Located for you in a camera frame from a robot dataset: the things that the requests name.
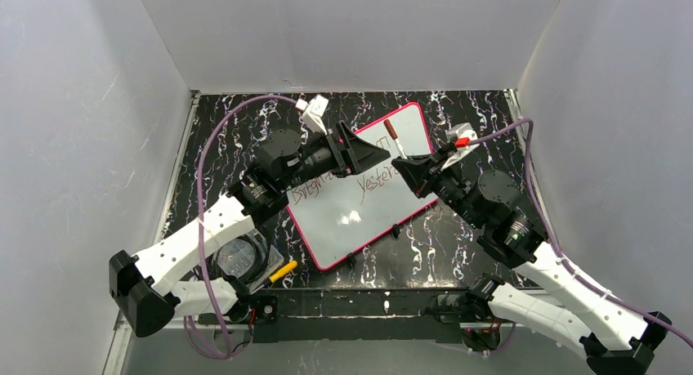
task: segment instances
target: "red marker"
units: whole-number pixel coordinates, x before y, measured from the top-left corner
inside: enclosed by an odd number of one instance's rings
[[[390,123],[390,119],[385,119],[384,124],[385,128],[387,129],[387,132],[390,134],[390,138],[392,138],[392,140],[395,142],[397,150],[400,152],[400,157],[407,158],[407,155],[405,154],[405,148],[402,147],[400,140],[397,139],[397,132],[395,131],[395,128],[392,126],[392,123]]]

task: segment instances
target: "white wall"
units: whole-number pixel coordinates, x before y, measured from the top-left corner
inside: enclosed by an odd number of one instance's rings
[[[566,252],[693,333],[693,0],[561,0],[519,86]],[[691,373],[669,335],[652,374]]]
[[[189,106],[140,0],[0,0],[0,373],[101,373]]]
[[[558,0],[142,0],[203,92],[516,87]]]

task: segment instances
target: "red whiteboard border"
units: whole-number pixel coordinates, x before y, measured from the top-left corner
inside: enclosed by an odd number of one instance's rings
[[[410,103],[407,103],[407,104],[405,104],[405,105],[402,105],[400,108],[395,109],[394,111],[392,111],[392,112],[390,112],[389,114],[383,116],[382,118],[380,118],[380,119],[378,119],[378,120],[376,120],[376,121],[374,121],[374,122],[371,122],[371,123],[369,123],[369,124],[363,126],[362,128],[356,130],[354,133],[355,133],[355,134],[358,134],[358,133],[362,132],[363,130],[365,130],[365,129],[369,128],[369,127],[372,127],[372,126],[374,126],[374,125],[376,125],[376,124],[378,124],[378,123],[384,121],[384,120],[387,119],[387,118],[390,118],[392,115],[394,115],[394,114],[400,112],[401,110],[403,110],[403,109],[405,109],[405,108],[407,108],[407,107],[410,107],[410,106],[412,106],[412,105],[416,105],[416,107],[418,108],[418,113],[421,115],[421,122],[423,123],[423,130],[426,132],[426,135],[428,136],[428,126],[426,126],[426,118],[423,116],[423,109],[421,109],[421,105],[419,105],[419,104],[418,104],[417,102],[415,102],[415,101],[410,102]],[[428,137],[427,137],[427,140],[428,140],[428,147],[431,149],[431,152],[433,152],[434,149],[433,149],[433,144],[431,143],[431,137],[428,136]],[[437,202],[437,201],[438,201],[438,198],[433,199],[431,202],[429,202],[429,203],[423,205],[423,206],[422,206],[421,208],[419,208],[416,212],[410,214],[409,216],[407,216],[406,218],[404,218],[402,221],[398,221],[396,224],[397,224],[397,225],[404,224],[406,221],[408,221],[409,219],[411,219],[412,217],[416,216],[416,215],[419,214],[421,211],[423,211],[423,209],[428,208],[429,206],[431,206],[432,204],[434,204],[434,203]],[[303,243],[306,244],[306,247],[308,248],[308,252],[311,254],[311,258],[313,258],[313,262],[314,262],[315,265],[318,267],[318,269],[320,269],[320,270],[322,270],[322,271],[326,271],[326,270],[332,269],[334,266],[336,266],[336,265],[339,264],[339,263],[342,263],[342,262],[348,257],[349,254],[346,254],[344,257],[342,257],[342,258],[336,260],[332,265],[329,265],[329,266],[326,266],[326,267],[320,266],[320,265],[318,264],[318,261],[315,259],[315,255],[313,255],[313,250],[311,250],[311,245],[310,245],[310,244],[308,243],[308,241],[306,240],[306,236],[303,235],[303,231],[301,231],[301,226],[298,224],[298,221],[296,220],[296,217],[293,216],[293,213],[291,212],[291,208],[290,208],[289,206],[287,206],[286,208],[287,208],[287,210],[288,210],[288,214],[291,216],[291,219],[293,220],[293,224],[296,226],[296,229],[298,230],[298,234],[301,235],[301,239],[303,240]],[[355,254],[355,253],[361,251],[364,247],[366,247],[366,246],[368,246],[369,244],[371,244],[371,243],[377,241],[377,240],[380,239],[382,236],[384,236],[384,235],[390,233],[391,230],[392,230],[392,227],[389,227],[389,228],[385,229],[382,233],[377,234],[374,238],[372,238],[372,239],[369,240],[368,242],[364,243],[363,245],[361,245],[360,247],[358,247],[357,249],[355,249],[355,250],[352,251],[351,253],[352,253],[352,254]]]

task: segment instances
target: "metal frame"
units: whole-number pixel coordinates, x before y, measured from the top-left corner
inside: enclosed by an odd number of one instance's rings
[[[506,89],[503,91],[507,100],[508,107],[510,109],[510,115],[513,121],[516,121],[519,118],[522,118],[521,110],[520,110],[520,105],[517,102],[517,89]],[[178,147],[178,153],[176,157],[176,161],[174,163],[174,167],[172,169],[172,174],[171,174],[171,180],[168,183],[168,191],[166,194],[166,199],[163,204],[163,210],[161,212],[161,217],[159,219],[159,226],[157,226],[157,234],[154,238],[154,242],[159,241],[161,236],[162,236],[162,230],[163,230],[163,225],[166,222],[167,216],[168,216],[168,207],[171,204],[172,197],[173,197],[173,192],[175,190],[176,186],[176,181],[178,177],[178,173],[181,170],[181,162],[183,159],[183,156],[185,155],[186,151],[186,146],[188,143],[188,140],[190,139],[190,129],[192,128],[193,121],[194,121],[194,116],[197,112],[197,108],[199,106],[199,98],[203,95],[200,91],[194,91],[194,95],[192,96],[191,99],[191,105],[190,105],[190,111],[188,113],[188,119],[186,122],[186,128],[182,134],[181,137],[181,143]],[[525,130],[521,127],[516,128],[516,134],[518,136],[518,139],[521,144],[521,148],[523,152],[526,152],[525,150]],[[530,174],[532,176],[532,181],[536,183],[536,175],[534,174],[534,166],[530,168]],[[539,190],[539,187],[537,186],[536,188],[536,194],[537,198],[539,199],[539,204],[541,205],[541,208],[543,210],[546,210],[544,203],[543,203],[543,198],[541,195],[541,191]],[[548,224],[551,225],[551,221],[547,217]],[[561,304],[555,300],[553,297],[551,297],[546,291],[543,289],[527,289],[523,290],[523,292],[534,296],[534,297],[539,297],[540,299],[553,304],[554,306],[561,306]],[[486,328],[488,325],[486,324],[479,324],[479,323],[463,323],[460,324],[460,328]],[[233,328],[238,328],[238,329],[243,329],[245,330],[246,326],[245,325],[227,325],[227,327],[233,329]],[[504,324],[502,327],[504,328],[509,328],[511,327],[510,324]],[[174,319],[172,322],[170,322],[166,327],[166,329],[183,329],[183,322],[181,319]],[[199,325],[198,328],[201,329],[215,329],[217,328],[216,326],[213,325]],[[111,347],[109,350],[109,354],[106,358],[105,365],[104,365],[104,370],[103,370],[103,375],[120,375],[123,371],[123,366],[125,365],[125,359],[127,357],[127,349],[130,345],[130,341],[132,338],[132,328],[130,327],[129,324],[123,319],[121,314],[118,314],[118,319],[115,322],[114,326],[114,335],[113,335],[113,341],[111,342]]]

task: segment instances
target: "robotic arm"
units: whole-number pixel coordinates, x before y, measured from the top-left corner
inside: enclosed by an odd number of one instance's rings
[[[394,158],[392,166],[414,195],[423,198],[435,193],[472,227],[483,229],[478,243],[487,254],[536,282],[565,307],[530,297],[497,277],[484,275],[456,299],[454,308],[478,319],[524,324],[586,359],[597,375],[644,374],[667,331],[607,301],[610,291],[568,261],[575,269],[570,273],[563,266],[564,258],[557,257],[532,222],[516,210],[521,192],[507,174],[486,171],[473,183],[462,176],[460,166],[453,163],[476,148],[468,145],[476,139],[471,126],[455,127],[448,139],[447,145],[432,154]],[[607,295],[597,295],[576,280],[577,275]],[[445,300],[437,302],[449,308]],[[671,324],[659,312],[651,315]]]
[[[322,96],[310,104],[299,100],[297,108],[313,131],[306,144],[291,130],[273,132],[240,180],[205,212],[206,255],[281,211],[288,205],[286,190],[292,186],[326,172],[337,177],[356,175],[390,157],[387,150],[362,141],[344,122],[338,123],[336,134],[325,130],[321,117],[326,106]],[[181,281],[199,263],[199,224],[200,219],[192,221],[132,256],[121,251],[111,257],[110,295],[136,336],[156,333],[173,318],[212,312],[203,282]],[[212,290],[222,313],[247,292],[233,277],[213,280]]]

